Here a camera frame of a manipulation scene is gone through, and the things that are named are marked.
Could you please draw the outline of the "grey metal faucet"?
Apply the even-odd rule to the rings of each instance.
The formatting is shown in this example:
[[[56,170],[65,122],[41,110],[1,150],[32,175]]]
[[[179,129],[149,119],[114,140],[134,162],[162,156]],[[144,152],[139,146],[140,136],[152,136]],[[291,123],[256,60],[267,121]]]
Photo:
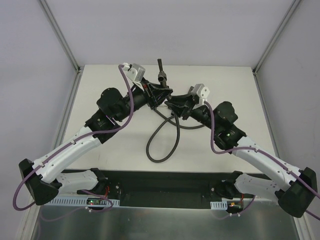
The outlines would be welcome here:
[[[163,63],[161,58],[157,59],[157,64],[159,68],[159,73],[157,76],[159,82],[159,89],[165,93],[166,99],[170,100],[172,98],[173,90],[167,85],[167,74],[163,69]]]

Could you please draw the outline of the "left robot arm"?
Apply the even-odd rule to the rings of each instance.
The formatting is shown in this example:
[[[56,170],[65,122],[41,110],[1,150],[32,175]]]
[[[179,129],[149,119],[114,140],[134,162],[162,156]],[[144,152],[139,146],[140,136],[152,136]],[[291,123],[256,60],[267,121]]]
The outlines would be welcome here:
[[[26,158],[19,163],[22,184],[27,187],[34,204],[41,206],[59,194],[78,191],[104,194],[107,179],[98,168],[73,173],[63,171],[126,126],[119,122],[130,121],[133,113],[145,105],[156,109],[172,93],[171,88],[146,79],[129,87],[126,96],[117,88],[105,89],[97,101],[98,110],[76,134],[45,156],[34,161]]]

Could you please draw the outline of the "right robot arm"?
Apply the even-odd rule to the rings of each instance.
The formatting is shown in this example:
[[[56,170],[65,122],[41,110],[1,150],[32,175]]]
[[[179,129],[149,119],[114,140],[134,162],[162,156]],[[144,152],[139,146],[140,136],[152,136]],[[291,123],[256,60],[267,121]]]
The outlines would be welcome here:
[[[192,94],[173,96],[165,104],[183,120],[193,118],[210,129],[210,147],[213,153],[234,155],[265,174],[268,179],[250,177],[235,172],[235,178],[220,186],[220,195],[227,199],[239,194],[250,194],[275,201],[287,214],[301,218],[314,198],[318,198],[317,175],[306,167],[300,169],[261,148],[234,124],[238,119],[229,101],[216,108]]]

